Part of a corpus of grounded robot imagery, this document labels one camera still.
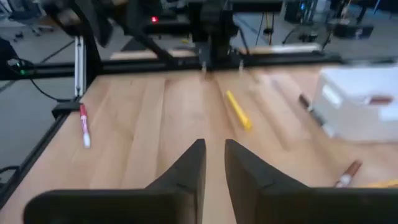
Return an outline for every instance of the yellow pen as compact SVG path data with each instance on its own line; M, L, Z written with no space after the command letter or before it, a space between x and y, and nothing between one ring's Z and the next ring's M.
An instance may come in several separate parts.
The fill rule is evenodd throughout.
M241 121L242 125L246 130L250 129L252 126L251 120L246 116L241 106L239 106L238 102L235 100L234 95L231 91L226 91L226 96L231 103L231 106L234 108L236 115L238 116L239 120Z

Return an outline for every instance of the chair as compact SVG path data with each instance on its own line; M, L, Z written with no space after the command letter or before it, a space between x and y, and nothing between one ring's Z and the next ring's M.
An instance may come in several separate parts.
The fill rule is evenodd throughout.
M8 17L10 21L19 22L26 25L37 37L40 36L44 31L54 31L54 28L51 26L37 25L43 16L38 3L33 2L33 0L20 0L19 9L22 9L21 11L17 10L17 7L15 7L15 1L8 0L8 2L12 8L12 12Z

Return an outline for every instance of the wooden tabletop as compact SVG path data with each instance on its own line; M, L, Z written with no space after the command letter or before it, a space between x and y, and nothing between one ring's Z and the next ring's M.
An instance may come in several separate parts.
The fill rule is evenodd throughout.
M266 67L204 75L103 75L81 100L0 211L0 223L22 223L26 203L52 189L139 189L162 175L198 138L206 141L203 223L236 223L224 168L225 139L235 139L282 172L309 186L332 186L355 160L352 186L398 178L398 145L329 139L299 105L313 97L324 65ZM224 93L231 90L253 127L245 131Z

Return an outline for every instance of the brown marker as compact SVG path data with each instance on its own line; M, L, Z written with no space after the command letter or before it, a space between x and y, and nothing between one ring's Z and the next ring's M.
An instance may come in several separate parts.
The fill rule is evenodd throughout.
M370 105L389 105L394 101L394 97L392 96L371 96L369 99Z
M338 182L336 182L335 187L347 187L351 183L352 179L354 178L355 174L362 166L361 160L355 160L348 169L344 172L344 174L340 177Z

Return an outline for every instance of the white container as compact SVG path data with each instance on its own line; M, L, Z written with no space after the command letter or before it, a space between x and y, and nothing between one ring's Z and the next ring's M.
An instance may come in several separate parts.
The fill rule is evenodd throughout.
M370 96L393 98L370 105ZM348 141L398 141L398 67L326 68L321 71L314 112L330 136Z

